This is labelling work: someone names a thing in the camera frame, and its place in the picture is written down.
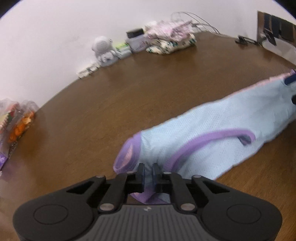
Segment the plastic box of oranges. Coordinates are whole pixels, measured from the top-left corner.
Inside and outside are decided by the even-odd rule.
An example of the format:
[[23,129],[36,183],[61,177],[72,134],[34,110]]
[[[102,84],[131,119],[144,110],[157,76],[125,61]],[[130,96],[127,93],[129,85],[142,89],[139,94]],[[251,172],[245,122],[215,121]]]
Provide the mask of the plastic box of oranges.
[[25,131],[30,127],[39,110],[37,104],[31,100],[16,102],[11,107],[12,119],[8,124],[8,143],[10,148],[17,143]]

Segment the wooden chair with cloth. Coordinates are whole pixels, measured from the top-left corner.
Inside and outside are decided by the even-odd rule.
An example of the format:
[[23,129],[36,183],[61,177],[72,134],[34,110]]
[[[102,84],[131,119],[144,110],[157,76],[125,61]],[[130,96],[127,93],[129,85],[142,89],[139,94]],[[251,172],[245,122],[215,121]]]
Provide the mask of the wooden chair with cloth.
[[258,11],[257,42],[264,49],[295,64],[295,24]]

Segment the pink blue purple tank top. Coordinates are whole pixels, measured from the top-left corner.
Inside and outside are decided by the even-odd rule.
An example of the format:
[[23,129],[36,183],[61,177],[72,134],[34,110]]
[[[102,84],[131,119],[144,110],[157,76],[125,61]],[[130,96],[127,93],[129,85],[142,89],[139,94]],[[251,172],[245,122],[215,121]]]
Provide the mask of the pink blue purple tank top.
[[170,202],[152,185],[152,166],[185,179],[214,180],[256,154],[295,120],[292,70],[257,82],[222,99],[207,102],[129,138],[113,165],[115,173],[145,165],[145,188],[133,197],[144,204]]

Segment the green white small box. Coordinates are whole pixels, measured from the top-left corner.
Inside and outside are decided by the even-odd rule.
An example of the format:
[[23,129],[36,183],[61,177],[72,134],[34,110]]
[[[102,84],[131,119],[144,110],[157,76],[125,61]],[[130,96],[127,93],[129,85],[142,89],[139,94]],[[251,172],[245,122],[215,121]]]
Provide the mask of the green white small box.
[[115,46],[115,49],[119,59],[126,58],[132,54],[130,45],[126,42],[118,44],[117,46]]

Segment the small black box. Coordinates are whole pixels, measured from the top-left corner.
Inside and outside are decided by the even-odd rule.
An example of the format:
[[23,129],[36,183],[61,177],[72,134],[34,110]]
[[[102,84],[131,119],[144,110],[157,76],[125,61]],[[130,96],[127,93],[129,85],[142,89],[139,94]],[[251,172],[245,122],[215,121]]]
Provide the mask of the small black box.
[[136,38],[144,34],[143,28],[137,28],[126,32],[128,39]]

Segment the purple tissue box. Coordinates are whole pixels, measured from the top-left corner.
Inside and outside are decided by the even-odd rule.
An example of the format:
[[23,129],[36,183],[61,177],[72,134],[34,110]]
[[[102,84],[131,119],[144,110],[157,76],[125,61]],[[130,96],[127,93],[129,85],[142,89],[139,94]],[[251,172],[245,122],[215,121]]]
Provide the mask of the purple tissue box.
[[3,165],[8,159],[9,156],[9,151],[10,151],[10,145],[4,142],[1,142],[0,146],[0,169],[3,168]]

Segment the white astronaut figurine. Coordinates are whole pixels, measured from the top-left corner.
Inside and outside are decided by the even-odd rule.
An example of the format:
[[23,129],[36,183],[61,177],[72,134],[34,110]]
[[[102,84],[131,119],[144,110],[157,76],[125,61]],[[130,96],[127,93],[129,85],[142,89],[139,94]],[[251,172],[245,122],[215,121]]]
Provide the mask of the white astronaut figurine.
[[92,50],[100,67],[110,66],[119,60],[117,52],[112,45],[112,40],[105,36],[95,38]]

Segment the white floral folded cloth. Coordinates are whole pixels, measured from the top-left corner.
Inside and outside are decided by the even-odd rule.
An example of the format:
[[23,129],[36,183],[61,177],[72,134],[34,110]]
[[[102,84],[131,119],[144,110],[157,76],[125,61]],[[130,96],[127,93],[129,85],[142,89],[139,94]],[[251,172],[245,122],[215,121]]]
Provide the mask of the white floral folded cloth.
[[173,52],[195,46],[196,42],[196,38],[193,34],[189,34],[188,38],[183,39],[180,42],[172,40],[167,41],[162,39],[152,39],[150,40],[150,45],[146,48],[146,51],[148,53],[168,55]]

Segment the plastic bag of snacks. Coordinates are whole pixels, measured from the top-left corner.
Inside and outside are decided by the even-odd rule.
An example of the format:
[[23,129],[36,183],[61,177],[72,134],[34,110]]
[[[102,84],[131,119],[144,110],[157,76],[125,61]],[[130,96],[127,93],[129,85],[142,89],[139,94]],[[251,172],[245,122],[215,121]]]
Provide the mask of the plastic bag of snacks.
[[17,101],[1,99],[1,138],[10,133],[20,117],[21,107]]

